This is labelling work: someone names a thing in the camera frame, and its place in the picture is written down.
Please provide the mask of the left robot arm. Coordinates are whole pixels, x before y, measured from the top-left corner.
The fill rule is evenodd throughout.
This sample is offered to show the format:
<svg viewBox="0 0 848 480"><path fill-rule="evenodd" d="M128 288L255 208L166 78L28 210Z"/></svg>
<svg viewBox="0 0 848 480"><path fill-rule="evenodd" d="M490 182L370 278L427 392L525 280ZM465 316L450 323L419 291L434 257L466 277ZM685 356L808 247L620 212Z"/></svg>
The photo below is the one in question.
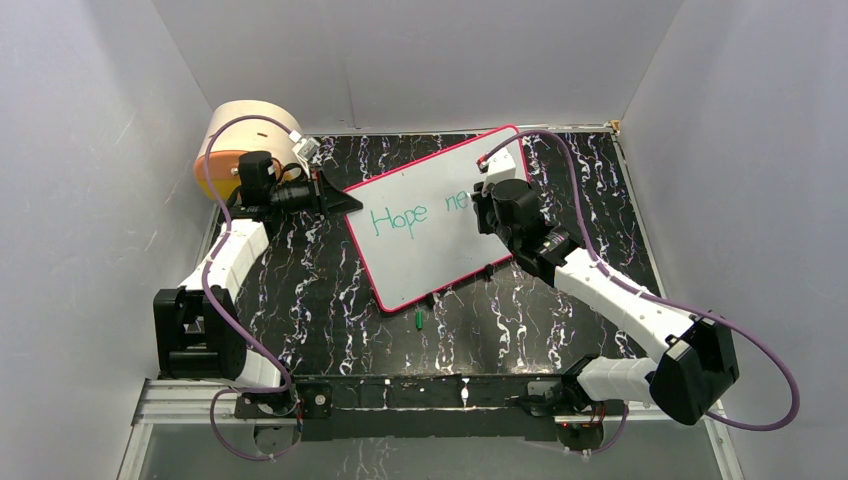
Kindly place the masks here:
<svg viewBox="0 0 848 480"><path fill-rule="evenodd" d="M275 416L294 411L299 391L287 367L237 318L236 300L254 263L269 248L268 229L285 215L325 219L362 209L321 169L280 166L267 151L238 159L240 184L224 203L224 222L211 250L177 287L153 299L157 354L168 379L219 380L260 393Z"/></svg>

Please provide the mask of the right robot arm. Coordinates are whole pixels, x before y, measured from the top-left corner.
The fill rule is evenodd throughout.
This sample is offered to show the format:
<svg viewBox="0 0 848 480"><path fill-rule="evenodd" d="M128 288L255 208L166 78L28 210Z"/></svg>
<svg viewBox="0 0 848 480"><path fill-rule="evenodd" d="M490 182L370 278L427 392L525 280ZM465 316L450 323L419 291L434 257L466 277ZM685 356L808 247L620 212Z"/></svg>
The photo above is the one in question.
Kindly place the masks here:
<svg viewBox="0 0 848 480"><path fill-rule="evenodd" d="M590 413L604 401L657 406L671 419L697 423L739 377L729 328L648 299L646 290L591 258L566 229L545 221L539 198L520 179L474 185L478 230L494 234L527 274L591 307L645 352L637 359L587 355L558 385L529 400L548 414Z"/></svg>

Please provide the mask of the pink framed whiteboard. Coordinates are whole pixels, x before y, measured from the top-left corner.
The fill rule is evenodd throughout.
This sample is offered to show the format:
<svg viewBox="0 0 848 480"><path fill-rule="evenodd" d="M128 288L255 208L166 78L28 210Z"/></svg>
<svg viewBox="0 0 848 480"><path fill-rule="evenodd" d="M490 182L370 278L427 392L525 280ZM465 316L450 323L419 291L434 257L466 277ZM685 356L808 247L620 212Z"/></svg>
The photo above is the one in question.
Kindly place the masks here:
<svg viewBox="0 0 848 480"><path fill-rule="evenodd" d="M477 228L478 159L500 143L529 177L518 128L506 125L347 188L361 202L346 223L379 308L401 310L510 257Z"/></svg>

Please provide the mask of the green marker cap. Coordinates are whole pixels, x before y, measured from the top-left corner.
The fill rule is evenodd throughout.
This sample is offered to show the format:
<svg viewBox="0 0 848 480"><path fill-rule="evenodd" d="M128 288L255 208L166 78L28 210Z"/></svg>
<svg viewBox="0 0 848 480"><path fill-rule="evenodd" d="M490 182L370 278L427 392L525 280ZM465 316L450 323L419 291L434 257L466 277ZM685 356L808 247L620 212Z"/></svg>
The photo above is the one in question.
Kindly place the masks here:
<svg viewBox="0 0 848 480"><path fill-rule="evenodd" d="M418 331L421 331L421 330L423 329L423 327L424 327L424 320L425 320L424 312L423 312L423 311L421 311L421 310L418 310L418 311L415 313L415 327L416 327L416 329L417 329Z"/></svg>

